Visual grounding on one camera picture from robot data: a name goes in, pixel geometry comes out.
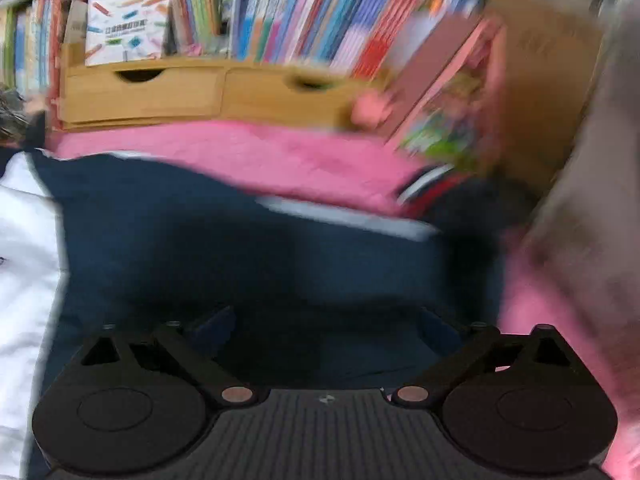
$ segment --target white box with colorful crayons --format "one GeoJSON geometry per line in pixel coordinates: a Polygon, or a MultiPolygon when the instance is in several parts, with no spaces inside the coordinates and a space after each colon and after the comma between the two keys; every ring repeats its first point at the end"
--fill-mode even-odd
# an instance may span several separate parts
{"type": "Polygon", "coordinates": [[[85,65],[157,59],[164,53],[171,0],[99,0],[89,6],[85,65]]]}

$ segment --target pink bedspread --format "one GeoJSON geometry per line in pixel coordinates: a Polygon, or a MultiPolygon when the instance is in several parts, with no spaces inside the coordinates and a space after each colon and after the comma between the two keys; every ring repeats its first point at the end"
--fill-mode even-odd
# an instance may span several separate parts
{"type": "MultiPolygon", "coordinates": [[[[391,192],[420,168],[416,160],[382,149],[379,139],[336,136],[276,126],[203,121],[68,134],[56,149],[62,158],[129,150],[161,156],[250,192],[397,215],[391,192]]],[[[536,323],[558,327],[603,387],[612,377],[572,316],[571,305],[515,251],[500,327],[529,333],[536,323]]],[[[609,452],[606,469],[616,480],[631,480],[625,424],[609,452]]]]}

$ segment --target pink mat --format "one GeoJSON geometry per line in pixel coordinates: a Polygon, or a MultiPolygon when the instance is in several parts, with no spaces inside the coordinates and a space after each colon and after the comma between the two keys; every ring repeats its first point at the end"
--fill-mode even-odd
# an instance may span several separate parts
{"type": "MultiPolygon", "coordinates": [[[[126,130],[68,134],[57,146],[62,158],[129,150],[165,158],[220,178],[249,192],[398,215],[392,191],[420,168],[382,148],[375,138],[334,136],[276,126],[203,121],[126,130]]],[[[606,365],[572,316],[571,305],[515,251],[500,328],[529,333],[536,323],[558,327],[597,380],[612,395],[606,365]]],[[[616,480],[632,480],[626,459],[626,425],[606,461],[616,480]]]]}

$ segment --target black ridged surface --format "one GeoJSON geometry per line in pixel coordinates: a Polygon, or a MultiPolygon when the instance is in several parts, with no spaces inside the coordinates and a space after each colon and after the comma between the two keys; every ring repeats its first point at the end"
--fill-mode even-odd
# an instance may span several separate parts
{"type": "MultiPolygon", "coordinates": [[[[80,478],[58,471],[54,479],[80,478]]],[[[477,465],[428,412],[386,402],[378,390],[273,390],[223,413],[190,454],[139,480],[408,480],[518,478],[477,465]],[[321,402],[328,396],[334,398],[321,402]]],[[[562,478],[603,480],[597,468],[562,478]]]]}

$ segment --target drawer handle cutout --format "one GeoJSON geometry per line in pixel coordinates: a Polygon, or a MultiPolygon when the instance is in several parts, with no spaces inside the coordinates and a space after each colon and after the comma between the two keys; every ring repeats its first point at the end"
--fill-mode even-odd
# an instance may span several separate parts
{"type": "Polygon", "coordinates": [[[121,70],[116,72],[118,77],[127,83],[146,83],[158,77],[164,69],[121,70]]]}
{"type": "Polygon", "coordinates": [[[303,76],[294,75],[286,79],[286,85],[299,91],[323,92],[329,88],[333,88],[335,83],[332,81],[313,80],[303,76]]]}

